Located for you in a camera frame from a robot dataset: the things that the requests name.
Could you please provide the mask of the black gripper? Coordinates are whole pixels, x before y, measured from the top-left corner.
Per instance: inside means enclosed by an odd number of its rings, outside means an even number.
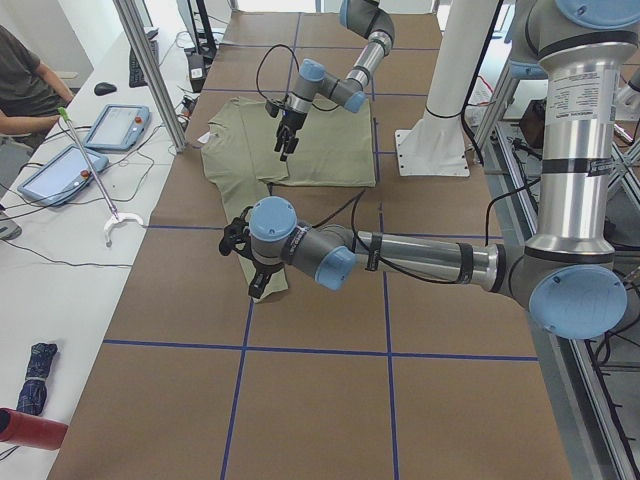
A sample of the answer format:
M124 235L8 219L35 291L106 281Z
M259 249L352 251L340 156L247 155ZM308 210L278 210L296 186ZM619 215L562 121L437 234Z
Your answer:
M255 274L249 282L248 293L253 299L260 299L271 277L281 270L281 264L266 265L257 260L253 260L252 263L255 268Z
M282 111L282 118L276 131L276 145L274 151L279 152L280 160L286 161L288 156L295 152L299 142L297 132L304 126L306 114L295 110Z

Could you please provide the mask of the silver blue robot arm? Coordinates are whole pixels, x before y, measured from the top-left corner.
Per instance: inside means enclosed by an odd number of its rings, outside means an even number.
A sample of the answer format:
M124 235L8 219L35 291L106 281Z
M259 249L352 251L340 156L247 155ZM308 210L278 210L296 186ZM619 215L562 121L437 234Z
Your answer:
M280 100L266 101L266 110L279 118L274 150L285 161L299 142L314 100L322 96L345 110L356 113L364 105L365 90L376 69L394 46L395 28L390 15L377 1L344 1L339 11L340 23L366 41L353 65L343 76L335 75L320 62L302 60L293 87Z
M296 269L290 287L255 307L250 342L256 347L363 349L397 352L522 354L538 325L505 294L427 281L416 261L394 270L393 248L413 252L425 242L479 245L489 190L479 166L462 177L409 177L391 155L391 131L418 111L417 85L445 58L445 37L431 16L394 19L401 49L375 81L373 109L380 152L378 186L358 209L360 236L385 234L376 273L353 270L337 292Z

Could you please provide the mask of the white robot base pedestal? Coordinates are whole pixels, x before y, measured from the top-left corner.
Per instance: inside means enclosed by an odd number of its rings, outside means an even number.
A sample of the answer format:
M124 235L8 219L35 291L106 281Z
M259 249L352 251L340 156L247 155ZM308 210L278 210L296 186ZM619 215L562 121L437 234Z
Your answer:
M494 0L451 3L424 114L411 129L395 132L400 175L470 175L462 120L500 8Z

